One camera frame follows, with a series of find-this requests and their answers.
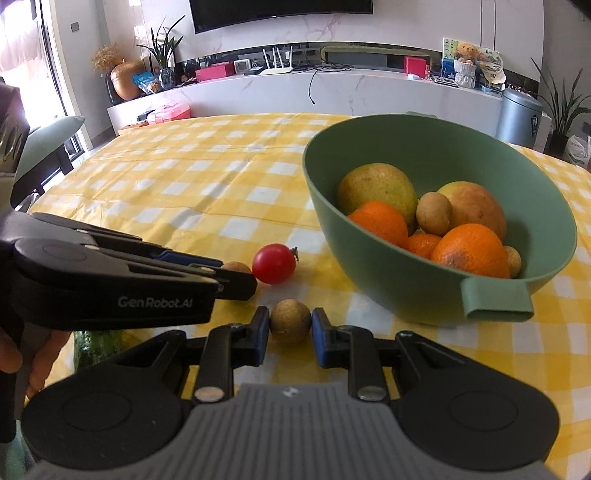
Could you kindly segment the green cushioned chair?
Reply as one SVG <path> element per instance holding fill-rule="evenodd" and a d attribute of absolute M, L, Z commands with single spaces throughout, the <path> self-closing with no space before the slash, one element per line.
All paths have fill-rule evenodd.
<path fill-rule="evenodd" d="M 11 206 L 16 208 L 36 191 L 44 193 L 43 183 L 60 171 L 67 175 L 73 170 L 65 143 L 84 125 L 82 116 L 66 116 L 30 133 L 17 168 L 11 193 Z"/>

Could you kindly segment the potted plant by bin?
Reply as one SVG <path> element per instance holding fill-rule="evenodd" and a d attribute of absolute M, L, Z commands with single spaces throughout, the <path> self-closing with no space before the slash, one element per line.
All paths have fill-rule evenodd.
<path fill-rule="evenodd" d="M 566 151 L 569 139 L 568 133 L 571 130 L 572 124 L 579 116 L 590 113 L 590 107 L 585 104 L 590 99 L 590 95 L 583 95 L 577 92 L 577 87 L 584 69 L 579 69 L 570 89 L 567 89 L 565 79 L 562 80 L 561 87 L 558 87 L 551 71 L 544 74 L 534 59 L 532 59 L 532 62 L 540 75 L 542 84 L 549 93 L 548 96 L 544 96 L 541 93 L 538 94 L 538 98 L 550 109 L 553 125 L 545 153 L 561 159 Z"/>

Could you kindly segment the white wifi router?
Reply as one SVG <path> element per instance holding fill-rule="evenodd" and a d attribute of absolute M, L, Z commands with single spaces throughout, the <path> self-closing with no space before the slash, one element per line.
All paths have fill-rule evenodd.
<path fill-rule="evenodd" d="M 263 49 L 264 69 L 262 75 L 290 74 L 294 71 L 293 48 L 284 52 L 279 47 Z"/>

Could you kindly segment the red box on console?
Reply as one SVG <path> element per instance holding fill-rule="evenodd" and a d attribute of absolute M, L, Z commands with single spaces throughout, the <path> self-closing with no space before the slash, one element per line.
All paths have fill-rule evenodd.
<path fill-rule="evenodd" d="M 425 58 L 406 56 L 404 70 L 407 75 L 425 79 L 429 72 L 429 63 Z"/>

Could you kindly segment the pink storage box on floor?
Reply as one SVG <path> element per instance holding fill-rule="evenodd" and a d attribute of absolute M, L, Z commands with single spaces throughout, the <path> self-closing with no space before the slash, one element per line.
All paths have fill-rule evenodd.
<path fill-rule="evenodd" d="M 146 121 L 150 124 L 166 123 L 191 118 L 190 107 L 185 103 L 173 103 L 163 105 L 147 115 Z"/>

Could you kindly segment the green fruit bowl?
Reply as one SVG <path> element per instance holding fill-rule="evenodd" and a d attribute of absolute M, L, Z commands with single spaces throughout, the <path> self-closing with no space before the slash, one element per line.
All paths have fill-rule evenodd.
<path fill-rule="evenodd" d="M 437 118 L 329 126 L 304 150 L 304 176 L 342 270 L 409 322 L 526 321 L 577 246 L 567 201 L 532 161 Z"/>

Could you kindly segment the yellow-green pear left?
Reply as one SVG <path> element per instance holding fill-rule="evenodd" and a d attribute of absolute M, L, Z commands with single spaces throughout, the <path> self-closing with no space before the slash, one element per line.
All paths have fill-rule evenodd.
<path fill-rule="evenodd" d="M 337 205 L 349 214 L 368 201 L 380 201 L 396 208 L 409 230 L 416 224 L 418 195 L 407 175 L 386 163 L 370 163 L 346 174 L 337 188 Z"/>

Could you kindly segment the orange-brown vase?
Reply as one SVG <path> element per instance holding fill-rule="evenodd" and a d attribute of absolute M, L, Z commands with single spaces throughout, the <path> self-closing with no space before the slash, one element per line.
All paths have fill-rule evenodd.
<path fill-rule="evenodd" d="M 110 72 L 110 80 L 113 83 L 117 95 L 124 101 L 139 97 L 141 91 L 134 83 L 133 77 L 144 71 L 145 66 L 141 60 L 124 61 L 115 66 Z"/>

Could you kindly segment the black wall television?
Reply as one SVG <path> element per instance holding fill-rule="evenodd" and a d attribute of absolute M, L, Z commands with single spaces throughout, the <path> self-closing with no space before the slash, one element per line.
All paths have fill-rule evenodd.
<path fill-rule="evenodd" d="M 197 33 L 276 17 L 374 13 L 372 0 L 194 0 L 189 5 Z"/>

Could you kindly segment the grey pedal trash bin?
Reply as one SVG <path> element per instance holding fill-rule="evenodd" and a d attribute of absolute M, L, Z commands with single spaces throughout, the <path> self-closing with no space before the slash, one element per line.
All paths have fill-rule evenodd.
<path fill-rule="evenodd" d="M 496 138 L 515 145 L 533 148 L 542 113 L 543 105 L 536 98 L 506 88 L 502 95 Z"/>

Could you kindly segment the dried flower bunch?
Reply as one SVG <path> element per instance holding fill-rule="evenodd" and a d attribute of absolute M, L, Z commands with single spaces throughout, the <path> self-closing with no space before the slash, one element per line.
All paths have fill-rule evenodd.
<path fill-rule="evenodd" d="M 124 58 L 116 43 L 100 47 L 91 56 L 91 63 L 94 70 L 101 75 L 110 73 L 123 61 Z"/>

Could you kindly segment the brown longan fruit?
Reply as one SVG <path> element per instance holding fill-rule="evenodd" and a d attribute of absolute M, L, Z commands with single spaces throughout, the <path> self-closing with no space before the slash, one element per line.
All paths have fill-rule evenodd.
<path fill-rule="evenodd" d="M 252 270 L 249 265 L 239 261 L 229 261 L 221 266 L 221 269 L 228 271 L 235 271 L 240 273 L 252 274 Z"/>
<path fill-rule="evenodd" d="M 304 303 L 285 299 L 273 307 L 270 314 L 270 333 L 283 345 L 301 343 L 311 331 L 311 311 Z"/>

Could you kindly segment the orange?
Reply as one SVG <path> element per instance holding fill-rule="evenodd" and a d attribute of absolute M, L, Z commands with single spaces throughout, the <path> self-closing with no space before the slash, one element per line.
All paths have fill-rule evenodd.
<path fill-rule="evenodd" d="M 401 248 L 408 244 L 408 227 L 401 213 L 381 201 L 367 201 L 348 215 L 349 220 L 377 237 Z"/>
<path fill-rule="evenodd" d="M 502 241 L 481 224 L 463 224 L 450 230 L 433 250 L 431 260 L 474 275 L 510 278 Z"/>

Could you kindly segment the white marble TV console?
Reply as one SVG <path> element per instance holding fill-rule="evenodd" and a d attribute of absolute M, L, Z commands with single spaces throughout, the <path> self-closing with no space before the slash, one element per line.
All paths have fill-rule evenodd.
<path fill-rule="evenodd" d="M 185 103 L 198 125 L 207 119 L 246 123 L 266 114 L 280 119 L 310 114 L 318 122 L 329 116 L 420 114 L 464 125 L 496 138 L 502 95 L 483 93 L 403 74 L 372 70 L 320 69 L 281 75 L 231 76 L 178 87 L 108 108 L 115 131 L 137 123 L 140 114 Z M 550 120 L 542 113 L 533 148 L 540 149 Z"/>

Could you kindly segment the white plastic bag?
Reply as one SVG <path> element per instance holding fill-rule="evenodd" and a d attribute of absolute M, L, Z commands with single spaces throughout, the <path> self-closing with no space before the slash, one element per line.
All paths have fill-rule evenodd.
<path fill-rule="evenodd" d="M 587 170 L 590 166 L 590 140 L 572 135 L 568 138 L 563 159 L 568 163 Z"/>

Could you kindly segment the green plant in vase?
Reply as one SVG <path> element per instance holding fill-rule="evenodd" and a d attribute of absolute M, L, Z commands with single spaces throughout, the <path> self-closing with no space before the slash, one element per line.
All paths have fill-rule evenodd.
<path fill-rule="evenodd" d="M 183 19 L 184 17 L 181 16 L 169 27 L 161 22 L 157 29 L 149 30 L 148 39 L 145 42 L 136 44 L 136 47 L 146 50 L 148 56 L 155 61 L 154 75 L 164 91 L 175 86 L 174 67 L 170 65 L 170 60 L 174 57 L 183 36 L 174 36 L 173 30 Z"/>

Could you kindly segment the yellow checkered tablecloth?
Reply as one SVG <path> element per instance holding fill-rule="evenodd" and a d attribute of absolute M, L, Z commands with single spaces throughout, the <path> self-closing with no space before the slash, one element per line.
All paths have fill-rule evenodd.
<path fill-rule="evenodd" d="M 334 115 L 201 118 L 131 130 L 49 189 L 34 205 L 171 249 L 249 263 L 270 243 L 297 247 L 290 280 L 260 286 L 254 303 L 297 299 L 335 324 L 391 338 L 407 323 L 346 278 L 318 226 L 301 155 Z M 560 414 L 548 459 L 565 479 L 590 470 L 590 176 L 543 154 L 525 156 L 561 190 L 578 228 L 569 265 L 533 298 L 532 320 L 418 332 L 544 391 Z"/>

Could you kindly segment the pink box on console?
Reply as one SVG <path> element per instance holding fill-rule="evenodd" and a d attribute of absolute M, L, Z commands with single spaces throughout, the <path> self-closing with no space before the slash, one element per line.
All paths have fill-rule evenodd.
<path fill-rule="evenodd" d="M 235 65 L 232 62 L 222 62 L 195 71 L 198 82 L 222 79 L 235 75 Z"/>

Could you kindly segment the longan in bowl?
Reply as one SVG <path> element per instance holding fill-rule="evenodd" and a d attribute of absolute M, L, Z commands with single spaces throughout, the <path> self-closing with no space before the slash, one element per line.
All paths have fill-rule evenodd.
<path fill-rule="evenodd" d="M 428 192 L 419 200 L 416 218 L 423 231 L 443 236 L 450 229 L 452 213 L 452 204 L 445 195 Z"/>

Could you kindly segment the red cherry tomato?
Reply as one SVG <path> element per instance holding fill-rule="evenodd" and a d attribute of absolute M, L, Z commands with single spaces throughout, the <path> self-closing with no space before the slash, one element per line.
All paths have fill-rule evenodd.
<path fill-rule="evenodd" d="M 260 282 L 276 285 L 283 283 L 296 271 L 297 247 L 273 243 L 260 249 L 252 260 L 252 273 Z"/>

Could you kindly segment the teddy bear toy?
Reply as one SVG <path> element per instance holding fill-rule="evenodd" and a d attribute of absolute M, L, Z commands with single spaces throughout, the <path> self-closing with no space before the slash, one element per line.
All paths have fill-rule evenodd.
<path fill-rule="evenodd" d="M 460 41 L 457 44 L 454 70 L 455 82 L 461 88 L 474 89 L 476 83 L 476 60 L 479 54 L 479 49 L 465 41 Z"/>

